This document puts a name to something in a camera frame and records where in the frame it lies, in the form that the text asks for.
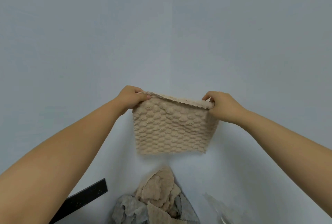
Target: black ruler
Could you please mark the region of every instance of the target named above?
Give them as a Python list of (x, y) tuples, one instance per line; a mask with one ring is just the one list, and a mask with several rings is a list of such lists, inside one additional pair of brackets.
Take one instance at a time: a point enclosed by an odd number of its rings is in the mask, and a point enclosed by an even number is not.
[(58, 220), (61, 220), (72, 212), (75, 212), (77, 209), (80, 209), (82, 206), (85, 206), (106, 192), (106, 180), (102, 179), (82, 191), (75, 193), (64, 201), (49, 224), (56, 223)]

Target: bubble-textured fabric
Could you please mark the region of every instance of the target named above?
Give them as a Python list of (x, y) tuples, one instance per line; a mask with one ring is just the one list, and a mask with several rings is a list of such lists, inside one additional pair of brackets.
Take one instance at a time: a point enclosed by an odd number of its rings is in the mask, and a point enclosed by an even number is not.
[(218, 126), (209, 114), (213, 103), (144, 93), (151, 99), (132, 111), (139, 154), (206, 152)]

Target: hand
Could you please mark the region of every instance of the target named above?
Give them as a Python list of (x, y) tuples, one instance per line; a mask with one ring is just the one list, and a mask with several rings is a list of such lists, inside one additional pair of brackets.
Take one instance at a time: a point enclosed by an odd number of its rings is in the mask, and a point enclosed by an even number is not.
[(139, 102), (151, 99), (150, 95), (143, 93), (137, 94), (141, 91), (143, 91), (141, 88), (127, 85), (122, 89), (118, 96), (114, 98), (119, 106), (121, 106), (121, 115), (126, 113), (128, 109), (134, 108)]
[(209, 98), (210, 102), (214, 102), (210, 114), (221, 121), (236, 124), (247, 111), (228, 93), (209, 91), (202, 100), (206, 101)]

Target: white backdrop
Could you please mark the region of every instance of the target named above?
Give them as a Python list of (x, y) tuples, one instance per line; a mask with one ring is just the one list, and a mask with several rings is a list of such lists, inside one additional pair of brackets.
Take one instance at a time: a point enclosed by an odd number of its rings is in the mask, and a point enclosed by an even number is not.
[[(0, 173), (131, 84), (201, 99), (230, 92), (332, 148), (332, 0), (0, 0)], [(169, 163), (202, 223), (207, 192), (254, 223), (332, 223), (243, 130), (205, 155), (138, 156), (122, 116), (73, 193), (109, 192), (59, 223), (104, 223), (117, 197)]]

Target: scalloped towel edge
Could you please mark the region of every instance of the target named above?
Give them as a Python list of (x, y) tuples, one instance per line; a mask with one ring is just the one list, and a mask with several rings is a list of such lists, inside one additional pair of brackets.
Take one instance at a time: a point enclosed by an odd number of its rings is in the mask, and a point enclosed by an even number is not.
[(151, 97), (166, 99), (166, 100), (170, 100), (173, 102), (187, 104), (187, 105), (191, 105), (191, 106), (199, 107), (199, 108), (203, 108), (203, 109), (212, 109), (214, 107), (214, 103), (212, 103), (210, 101), (176, 98), (176, 97), (166, 96), (166, 95), (157, 94), (157, 93), (149, 92), (149, 91), (143, 91), (143, 92), (139, 92), (139, 93), (144, 93), (144, 94), (150, 95)]

